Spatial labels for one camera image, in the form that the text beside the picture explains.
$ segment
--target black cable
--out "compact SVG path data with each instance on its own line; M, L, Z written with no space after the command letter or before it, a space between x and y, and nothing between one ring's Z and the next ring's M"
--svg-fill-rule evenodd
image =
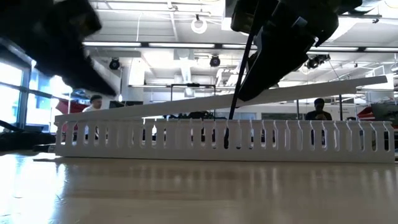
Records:
M231 109L229 111L229 119L233 119L233 117L234 117L235 107L236 107L236 103L238 101L238 94L239 94L239 89L241 88L241 82L242 82L242 78L243 78L244 69L246 68L246 64L248 62L249 53L250 53L250 49L251 49L251 44L253 43L253 39L254 39L254 34L255 34L254 28L257 27L256 23L258 22L259 16L261 14L260 13L261 7L259 7L261 2L262 2L261 0L257 2L256 10L254 11L253 23L251 24L248 41L246 42L246 47L244 49L244 53L243 53L243 57L242 57L241 68L239 70L238 80L237 80L236 86L235 86L234 96L232 98Z

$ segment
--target person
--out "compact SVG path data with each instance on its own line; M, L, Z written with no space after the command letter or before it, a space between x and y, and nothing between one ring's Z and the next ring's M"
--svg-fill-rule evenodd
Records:
M83 109L82 112L89 112L89 111L98 111L102 107L102 96L100 95L93 95L90 98L90 105ZM88 127L85 128L85 135L86 139L88 139ZM98 128L95 127L95 139L98 139Z
M96 111L100 110L102 107L102 96L100 95L93 95L90 98L90 105L86 107L83 112L89 112L89 111Z
M320 120L320 121L331 121L331 114L324 111L323 107L325 106L325 100L322 98L318 98L313 102L315 106L315 111L311 111L305 115L306 121L311 120Z

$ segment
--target window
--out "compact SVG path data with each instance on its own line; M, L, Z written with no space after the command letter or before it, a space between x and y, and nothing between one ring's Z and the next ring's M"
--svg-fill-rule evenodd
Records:
M216 112L217 117L229 118L229 112ZM234 113L233 119L256 119L255 113Z
M22 83L22 70L0 63L0 82L20 86Z
M29 94L27 100L26 125L43 127L43 132L54 133L57 127L53 124L55 116L61 112L55 107L59 100L56 98L46 98Z
M0 120L10 124L17 123L20 91L0 85Z
M58 75L46 76L36 69L30 74L29 89L64 98L72 89Z

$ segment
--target table surface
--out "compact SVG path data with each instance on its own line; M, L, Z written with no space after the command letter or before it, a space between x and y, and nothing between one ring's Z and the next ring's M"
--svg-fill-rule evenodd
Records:
M394 164L0 156L0 223L398 223Z

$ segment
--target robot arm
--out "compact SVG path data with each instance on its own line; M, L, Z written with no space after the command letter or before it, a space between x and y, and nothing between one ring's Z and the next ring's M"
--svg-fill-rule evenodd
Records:
M84 54L84 38L100 29L100 20L87 0L0 3L0 45L20 49L37 62L36 69L60 75L72 88L115 95Z
M361 4L362 0L238 0L231 28L254 35L257 45L238 98L251 100L296 70L308 60L313 45L318 47L335 32L338 15Z

